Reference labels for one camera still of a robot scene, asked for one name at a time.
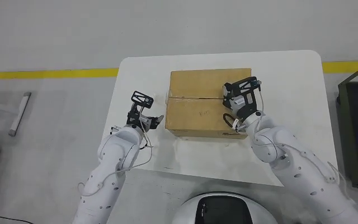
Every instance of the gray floor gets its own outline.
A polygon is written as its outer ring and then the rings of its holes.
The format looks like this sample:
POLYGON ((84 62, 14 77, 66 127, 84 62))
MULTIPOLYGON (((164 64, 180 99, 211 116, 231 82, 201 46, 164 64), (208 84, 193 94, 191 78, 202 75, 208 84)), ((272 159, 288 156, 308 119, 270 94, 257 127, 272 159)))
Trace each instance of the gray floor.
POLYGON ((358 60, 357 7, 357 0, 1 0, 0 71, 272 50, 358 60))
MULTIPOLYGON (((345 77, 346 74, 325 75, 340 165, 334 100, 337 84, 345 77)), ((2 104, 17 105, 24 91, 33 92, 15 138, 7 136, 11 116, 1 116, 0 215, 36 224, 70 223, 79 200, 76 185, 97 164, 96 150, 114 80, 0 82, 2 104)), ((170 223, 175 209, 185 200, 216 190, 247 195, 264 205, 279 223, 315 223, 314 216, 300 201, 281 187, 132 170, 127 174, 109 224, 170 223)), ((356 190, 349 192, 358 199, 356 190)))
MULTIPOLYGON (((315 50, 322 61, 357 60, 357 6, 357 0, 2 0, 0 71, 119 67, 130 56, 295 49, 315 50)), ((344 77, 325 76, 340 165, 334 98, 344 77)), ((36 224, 71 221, 76 185, 97 163, 114 80, 0 80, 0 103, 17 105, 23 92, 33 92, 15 138, 7 136, 11 116, 0 114, 0 216, 36 224)), ((284 188, 132 170, 109 224, 167 224, 182 202, 207 190, 245 194, 280 223, 315 222, 284 188)))

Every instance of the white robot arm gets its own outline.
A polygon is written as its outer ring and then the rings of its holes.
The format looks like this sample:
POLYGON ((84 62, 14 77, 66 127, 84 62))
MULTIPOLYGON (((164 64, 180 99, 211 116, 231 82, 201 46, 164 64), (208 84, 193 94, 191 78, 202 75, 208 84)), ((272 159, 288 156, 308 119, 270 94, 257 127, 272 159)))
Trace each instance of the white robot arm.
POLYGON ((156 129, 160 117, 142 115, 150 108, 153 99, 134 92, 134 102, 128 113, 127 124, 118 132, 104 138, 98 148, 100 164, 88 177, 72 224, 106 224, 124 185, 125 172, 133 167, 145 133, 156 129))
POLYGON ((231 125, 227 117, 233 117, 228 114, 224 114, 224 120, 236 131, 246 131, 255 155, 270 164, 284 187, 300 198, 322 223, 357 223, 354 202, 341 192, 336 171, 326 166, 287 129, 275 126, 267 115, 256 109, 253 90, 258 88, 261 95, 260 84, 256 77, 226 83, 223 104, 243 122, 235 119, 231 125))

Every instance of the white table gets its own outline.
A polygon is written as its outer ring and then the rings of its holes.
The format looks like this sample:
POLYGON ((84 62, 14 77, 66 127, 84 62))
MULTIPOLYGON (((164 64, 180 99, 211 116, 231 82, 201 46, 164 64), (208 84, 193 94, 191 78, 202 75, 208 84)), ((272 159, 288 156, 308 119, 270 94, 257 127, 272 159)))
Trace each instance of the white table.
MULTIPOLYGON (((154 98, 144 115, 162 115, 171 71, 217 68, 251 68, 252 76, 262 81, 265 113, 322 161, 337 166, 321 58, 310 50, 126 58, 120 64, 103 136, 112 125, 125 124, 135 90, 154 98)), ((269 165, 253 154, 248 138, 177 138, 164 128, 164 121, 148 135, 155 146, 153 158, 141 169, 281 185, 269 165)), ((142 150, 136 164, 149 155, 148 148, 142 150)))

